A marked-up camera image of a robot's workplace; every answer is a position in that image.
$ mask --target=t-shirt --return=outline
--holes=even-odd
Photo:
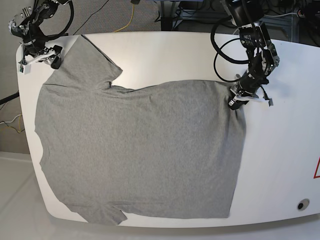
[[[245,138],[229,86],[182,80],[133,90],[122,70],[79,36],[43,84],[35,131],[57,199],[89,223],[125,213],[228,218]]]

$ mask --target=floor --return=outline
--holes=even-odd
[[[106,0],[77,0],[74,1],[75,16],[74,21],[69,29],[72,35],[82,25],[83,22],[97,11]],[[31,6],[33,0],[2,0],[0,9],[0,99],[14,94],[18,91],[17,74],[16,74],[16,49],[19,46],[19,39],[10,35],[8,31],[8,22],[13,16],[21,11],[23,7]],[[220,4],[215,2],[213,5],[216,9],[220,8]],[[78,32],[77,34],[92,34],[113,32],[127,24],[132,11],[132,5],[129,0],[109,0],[106,6],[95,14]],[[47,35],[55,34],[62,30],[69,19],[69,8],[60,7],[54,17],[45,21],[41,25],[41,29]],[[125,31],[160,31],[160,22],[154,22],[158,16],[158,7],[151,0],[142,0],[135,8],[134,18],[131,25]],[[185,21],[179,26],[179,31],[187,32],[210,32],[212,26],[210,24],[201,24],[198,22]],[[232,34],[234,29],[220,27],[218,33]],[[287,40],[286,35],[279,29],[269,29],[272,39]],[[300,42],[312,45],[304,29],[300,31]],[[0,111],[0,121],[10,121],[16,115],[21,113],[19,98],[6,104]],[[18,127],[18,121],[12,124]],[[21,129],[23,129],[23,117],[21,118]],[[13,129],[7,128],[0,130],[0,151],[28,154],[29,148],[27,144],[26,134],[16,133]]]
[[[108,227],[52,217],[46,210],[30,155],[0,152],[2,240],[305,240],[318,239],[320,215],[210,228]]]

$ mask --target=white table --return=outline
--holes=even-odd
[[[215,50],[208,33],[124,32],[91,34],[87,37],[106,53],[123,73],[115,85],[139,89],[179,80],[218,80],[213,70]],[[234,38],[218,34],[221,46]],[[77,36],[61,37],[50,45],[68,52]],[[320,48],[274,41],[280,65],[269,76],[265,89],[274,106],[250,102],[244,106],[246,138],[237,185],[226,219],[174,219],[125,213],[121,226],[154,228],[198,228],[255,224],[320,213],[320,178],[314,178],[320,157]],[[236,59],[246,59],[236,41],[225,48]],[[243,73],[247,66],[218,59],[217,69],[226,79]],[[35,133],[37,100],[42,84],[54,70],[36,63],[31,73],[18,73],[20,101],[30,154],[48,212],[60,219],[85,222],[53,194],[40,160],[43,148]],[[310,205],[298,211],[297,205]]]

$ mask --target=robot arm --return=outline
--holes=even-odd
[[[40,29],[40,24],[46,19],[50,19],[57,12],[59,5],[68,4],[70,7],[70,20],[65,28],[58,34],[46,36]],[[30,66],[36,62],[44,62],[53,69],[58,69],[61,65],[60,54],[62,47],[55,45],[47,48],[46,42],[53,41],[59,37],[66,36],[74,18],[74,6],[71,0],[36,0],[33,7],[25,7],[20,14],[17,14],[9,22],[10,33],[22,39],[21,50],[22,59],[20,72],[27,74]],[[26,56],[32,56],[29,62]]]
[[[211,42],[217,52],[214,59],[214,70],[217,76],[224,82],[235,83],[230,88],[228,106],[232,110],[236,110],[250,100],[256,102],[268,101],[269,106],[271,106],[273,104],[272,100],[268,98],[262,85],[269,83],[267,77],[279,65],[280,59],[274,44],[270,40],[265,23],[260,21],[264,16],[262,7],[257,0],[222,0],[221,3],[229,17],[221,19],[213,26]],[[248,60],[235,60],[228,57],[221,50],[224,46],[218,47],[215,42],[217,27],[229,20],[239,28],[239,40],[246,49]],[[225,80],[218,74],[215,66],[218,55],[234,64],[248,64],[247,71],[242,76],[238,75],[235,80]],[[256,95],[259,88],[262,88],[264,100]]]

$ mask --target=gray t-shirt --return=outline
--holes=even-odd
[[[183,80],[113,86],[122,70],[80,36],[43,84],[35,131],[59,201],[90,223],[125,213],[228,218],[245,138],[229,87]]]

